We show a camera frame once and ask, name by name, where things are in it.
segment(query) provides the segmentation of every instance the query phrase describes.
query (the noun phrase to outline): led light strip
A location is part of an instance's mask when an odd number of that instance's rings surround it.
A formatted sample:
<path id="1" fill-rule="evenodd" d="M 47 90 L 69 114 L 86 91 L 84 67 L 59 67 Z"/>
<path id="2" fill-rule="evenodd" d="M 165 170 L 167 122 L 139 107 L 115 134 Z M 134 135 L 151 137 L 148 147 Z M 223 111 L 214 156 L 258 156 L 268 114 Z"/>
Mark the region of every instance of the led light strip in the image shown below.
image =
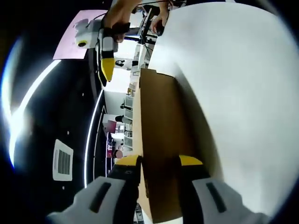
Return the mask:
<path id="1" fill-rule="evenodd" d="M 10 125 L 11 122 L 11 94 L 12 94 L 12 82 L 16 73 L 16 65 L 20 59 L 20 54 L 22 51 L 23 41 L 18 39 L 14 46 L 12 47 L 9 56 L 7 58 L 1 82 L 1 102 L 2 110 L 5 115 L 6 122 Z"/>
<path id="2" fill-rule="evenodd" d="M 98 135 L 99 135 L 99 129 L 100 129 L 100 125 L 101 125 L 101 120 L 102 120 L 102 116 L 103 116 L 103 111 L 105 109 L 105 105 L 102 107 L 102 112 L 100 115 L 100 119 L 99 119 L 99 124 L 98 124 L 98 129 L 97 129 L 97 135 L 95 137 L 95 144 L 94 144 L 94 150 L 93 150 L 93 180 L 95 179 L 95 174 L 94 174 L 94 170 L 95 170 L 95 152 L 97 150 L 97 143 L 98 143 Z"/>
<path id="3" fill-rule="evenodd" d="M 16 110 L 16 112 L 11 117 L 11 124 L 10 124 L 10 140 L 9 140 L 9 158 L 14 166 L 14 148 L 15 143 L 18 139 L 18 136 L 21 132 L 20 125 L 23 124 L 24 121 L 24 112 L 25 108 L 30 101 L 33 93 L 36 91 L 40 83 L 46 78 L 46 76 L 61 62 L 61 60 L 55 60 L 53 61 L 33 82 L 33 84 L 30 86 L 28 91 L 26 92 L 19 108 Z"/>
<path id="4" fill-rule="evenodd" d="M 109 132 L 107 132 L 107 139 L 106 139 L 106 158 L 105 158 L 105 177 L 107 177 L 107 145 L 108 145 L 108 139 L 109 139 Z"/>
<path id="5" fill-rule="evenodd" d="M 90 134 L 91 134 L 91 131 L 92 131 L 92 128 L 93 128 L 93 120 L 94 120 L 94 117 L 95 117 L 95 113 L 98 109 L 99 102 L 100 102 L 100 99 L 103 95 L 103 92 L 104 91 L 101 90 L 101 92 L 99 94 L 99 97 L 98 97 L 98 100 L 97 100 L 97 103 L 95 104 L 95 108 L 93 110 L 93 116 L 92 116 L 92 119 L 90 121 L 88 135 L 87 135 L 87 141 L 86 141 L 86 147 L 85 147 L 85 157 L 84 157 L 84 187 L 85 188 L 87 188 L 87 154 L 88 154 L 88 148 L 89 148 Z"/>

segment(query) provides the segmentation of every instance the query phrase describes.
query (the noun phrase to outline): cardboard box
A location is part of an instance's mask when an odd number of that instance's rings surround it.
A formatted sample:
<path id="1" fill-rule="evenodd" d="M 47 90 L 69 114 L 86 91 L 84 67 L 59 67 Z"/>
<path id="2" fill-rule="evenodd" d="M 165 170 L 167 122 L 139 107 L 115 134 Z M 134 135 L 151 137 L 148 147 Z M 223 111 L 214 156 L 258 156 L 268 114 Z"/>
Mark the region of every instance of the cardboard box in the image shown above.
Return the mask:
<path id="1" fill-rule="evenodd" d="M 175 78 L 141 70 L 133 104 L 133 151 L 143 156 L 138 202 L 153 223 L 182 216 L 174 159 L 194 156 Z"/>

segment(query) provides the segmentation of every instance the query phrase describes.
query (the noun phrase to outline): person's arm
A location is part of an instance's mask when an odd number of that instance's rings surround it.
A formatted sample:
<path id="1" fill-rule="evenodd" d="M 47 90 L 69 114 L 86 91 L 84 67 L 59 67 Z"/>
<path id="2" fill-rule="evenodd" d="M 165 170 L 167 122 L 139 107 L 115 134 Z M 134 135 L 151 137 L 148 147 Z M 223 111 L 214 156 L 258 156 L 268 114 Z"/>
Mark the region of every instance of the person's arm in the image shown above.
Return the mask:
<path id="1" fill-rule="evenodd" d="M 160 13 L 168 13 L 168 2 L 158 2 L 159 3 L 159 8 L 160 8 Z"/>
<path id="2" fill-rule="evenodd" d="M 160 14 L 151 23 L 151 29 L 154 33 L 157 33 L 157 23 L 162 20 L 162 25 L 165 27 L 168 19 L 168 3 L 169 2 L 159 2 Z"/>
<path id="3" fill-rule="evenodd" d="M 118 22 L 128 23 L 131 12 L 141 0 L 118 0 L 105 16 L 105 27 L 112 28 Z"/>

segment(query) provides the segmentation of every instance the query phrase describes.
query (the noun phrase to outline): pink object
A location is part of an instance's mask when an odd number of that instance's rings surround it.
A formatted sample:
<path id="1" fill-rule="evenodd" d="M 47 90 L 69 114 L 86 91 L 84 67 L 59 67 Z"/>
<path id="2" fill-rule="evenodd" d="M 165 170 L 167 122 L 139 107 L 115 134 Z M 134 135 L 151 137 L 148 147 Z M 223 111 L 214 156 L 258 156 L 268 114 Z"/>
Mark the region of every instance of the pink object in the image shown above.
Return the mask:
<path id="1" fill-rule="evenodd" d="M 53 60 L 57 59 L 84 59 L 87 49 L 80 49 L 75 44 L 75 24 L 83 19 L 92 20 L 94 17 L 107 12 L 107 10 L 81 10 L 69 24 L 64 35 L 62 36 Z"/>
<path id="2" fill-rule="evenodd" d="M 110 132 L 110 133 L 115 133 L 115 129 L 116 129 L 116 121 L 112 121 L 112 120 L 109 120 L 107 122 L 107 132 Z"/>
<path id="3" fill-rule="evenodd" d="M 117 151 L 116 152 L 116 158 L 117 159 L 121 159 L 123 157 L 123 155 L 122 155 L 122 151 Z"/>
<path id="4" fill-rule="evenodd" d="M 107 158 L 112 158 L 112 151 L 107 151 Z"/>

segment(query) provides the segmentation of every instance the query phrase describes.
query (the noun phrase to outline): black cable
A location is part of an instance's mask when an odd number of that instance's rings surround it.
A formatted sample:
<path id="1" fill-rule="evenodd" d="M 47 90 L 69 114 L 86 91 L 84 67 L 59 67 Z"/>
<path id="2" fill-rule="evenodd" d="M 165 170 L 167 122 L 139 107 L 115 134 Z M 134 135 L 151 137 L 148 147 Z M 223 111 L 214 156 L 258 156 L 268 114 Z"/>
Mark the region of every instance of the black cable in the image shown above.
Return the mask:
<path id="1" fill-rule="evenodd" d="M 147 47 L 148 49 L 150 49 L 151 51 L 154 51 L 154 49 L 150 48 L 150 47 Z"/>
<path id="2" fill-rule="evenodd" d="M 150 55 L 150 51 L 149 51 L 148 47 L 147 47 L 146 44 L 145 44 L 144 38 L 143 38 L 142 36 L 140 36 L 140 37 L 141 37 L 141 40 L 142 40 L 143 43 L 144 43 L 143 46 L 145 46 L 145 48 L 146 48 L 146 50 L 147 50 L 147 52 L 148 52 L 148 54 L 149 54 L 149 57 L 151 57 L 151 55 Z"/>
<path id="3" fill-rule="evenodd" d="M 92 20 L 89 21 L 89 23 L 87 24 L 86 28 L 90 25 L 91 21 L 96 20 L 97 18 L 99 18 L 99 17 L 101 17 L 101 16 L 103 16 L 103 15 L 106 15 L 106 14 L 107 14 L 107 13 L 103 13 L 103 14 L 101 14 L 101 15 L 98 15 L 98 16 L 94 17 Z"/>

